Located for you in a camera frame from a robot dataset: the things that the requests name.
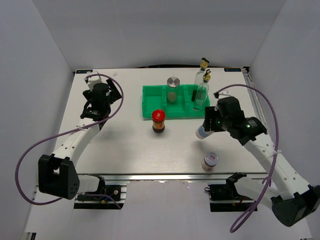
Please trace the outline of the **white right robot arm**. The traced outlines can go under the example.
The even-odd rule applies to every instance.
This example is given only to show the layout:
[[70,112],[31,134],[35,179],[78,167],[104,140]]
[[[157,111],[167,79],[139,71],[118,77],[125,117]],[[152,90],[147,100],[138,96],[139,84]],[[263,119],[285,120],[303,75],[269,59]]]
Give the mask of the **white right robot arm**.
[[258,118],[245,117],[238,99],[233,96],[221,98],[216,106],[207,106],[204,110],[204,122],[197,135],[204,139],[218,132],[228,132],[250,152],[276,186],[262,186],[245,173],[236,172],[226,179],[225,192],[229,198],[236,200],[245,196],[265,205],[286,227],[317,210],[320,187],[310,185],[298,174],[276,150],[267,128]]

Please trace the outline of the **blue-label white shaker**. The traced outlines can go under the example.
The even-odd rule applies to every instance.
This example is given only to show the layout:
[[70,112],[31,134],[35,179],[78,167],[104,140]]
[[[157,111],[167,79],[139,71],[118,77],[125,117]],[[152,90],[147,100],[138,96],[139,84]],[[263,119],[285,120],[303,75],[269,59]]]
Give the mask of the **blue-label white shaker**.
[[208,136],[212,135],[214,131],[205,131],[205,128],[203,125],[201,125],[196,131],[195,134],[198,139],[203,140],[207,138]]

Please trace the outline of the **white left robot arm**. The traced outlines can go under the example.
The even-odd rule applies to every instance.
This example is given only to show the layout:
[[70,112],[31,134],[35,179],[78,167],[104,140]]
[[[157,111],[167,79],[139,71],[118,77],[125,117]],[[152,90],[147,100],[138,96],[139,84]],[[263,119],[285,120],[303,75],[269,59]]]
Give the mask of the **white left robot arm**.
[[68,200],[78,194],[89,194],[96,200],[105,196],[103,177],[76,172],[76,164],[87,145],[114,116],[111,105],[123,99],[120,85],[110,77],[103,82],[102,77],[98,72],[85,77],[88,89],[83,96],[86,103],[75,132],[51,155],[44,154],[38,160],[38,188],[41,193]]

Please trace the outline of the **silver-lid white powder jar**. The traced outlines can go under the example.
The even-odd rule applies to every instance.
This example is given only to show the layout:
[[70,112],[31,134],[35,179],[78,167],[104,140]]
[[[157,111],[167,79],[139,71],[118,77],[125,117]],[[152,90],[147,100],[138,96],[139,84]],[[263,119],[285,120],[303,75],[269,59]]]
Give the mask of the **silver-lid white powder jar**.
[[171,104],[174,104],[177,101],[180,83],[180,79],[175,76],[171,76],[167,79],[166,97],[167,101]]

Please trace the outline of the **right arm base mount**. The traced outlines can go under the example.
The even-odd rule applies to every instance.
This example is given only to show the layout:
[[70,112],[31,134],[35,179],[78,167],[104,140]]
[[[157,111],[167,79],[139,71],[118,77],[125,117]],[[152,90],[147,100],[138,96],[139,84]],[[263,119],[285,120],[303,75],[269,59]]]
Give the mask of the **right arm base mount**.
[[235,183],[247,175],[236,172],[225,180],[224,184],[209,184],[204,192],[209,196],[209,206],[212,213],[244,212],[254,203],[251,198],[240,195]]

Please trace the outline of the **glass cruet with dark spice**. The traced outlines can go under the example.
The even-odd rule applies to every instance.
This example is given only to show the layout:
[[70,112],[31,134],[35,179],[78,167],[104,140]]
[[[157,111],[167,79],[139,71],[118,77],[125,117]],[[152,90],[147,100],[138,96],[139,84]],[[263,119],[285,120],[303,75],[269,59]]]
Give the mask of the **glass cruet with dark spice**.
[[208,64],[210,63],[205,57],[203,57],[201,60],[202,60],[202,62],[200,64],[199,71],[196,73],[195,78],[194,78],[194,84],[196,85],[196,87],[194,88],[194,90],[192,92],[192,98],[191,98],[192,102],[194,102],[196,99],[198,85],[202,82],[203,75],[206,73]]

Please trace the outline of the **red-lid dark sauce jar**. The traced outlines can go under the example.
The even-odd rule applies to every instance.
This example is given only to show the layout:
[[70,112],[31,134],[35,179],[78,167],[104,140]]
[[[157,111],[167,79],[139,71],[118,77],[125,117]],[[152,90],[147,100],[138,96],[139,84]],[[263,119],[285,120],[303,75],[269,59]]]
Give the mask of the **red-lid dark sauce jar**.
[[162,133],[165,130],[166,113],[162,109],[156,109],[151,114],[152,129],[155,133]]

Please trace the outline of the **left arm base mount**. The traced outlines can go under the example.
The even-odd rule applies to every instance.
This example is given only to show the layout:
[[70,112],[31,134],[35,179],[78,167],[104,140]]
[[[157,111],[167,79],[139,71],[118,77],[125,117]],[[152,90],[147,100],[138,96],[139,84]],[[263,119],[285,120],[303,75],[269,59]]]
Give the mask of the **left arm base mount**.
[[121,210],[125,198],[123,186],[107,183],[100,175],[79,175],[80,188],[75,196],[74,209],[78,210]]

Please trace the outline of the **clear glass cruet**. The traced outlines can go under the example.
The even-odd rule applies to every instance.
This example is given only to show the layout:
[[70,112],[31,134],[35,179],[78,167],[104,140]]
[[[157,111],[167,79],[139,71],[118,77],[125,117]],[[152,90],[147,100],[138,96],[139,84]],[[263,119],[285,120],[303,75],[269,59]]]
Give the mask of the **clear glass cruet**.
[[211,70],[207,69],[204,75],[202,76],[201,83],[198,85],[193,105],[193,109],[195,111],[200,111],[204,108],[209,92],[209,81],[211,79],[210,74]]

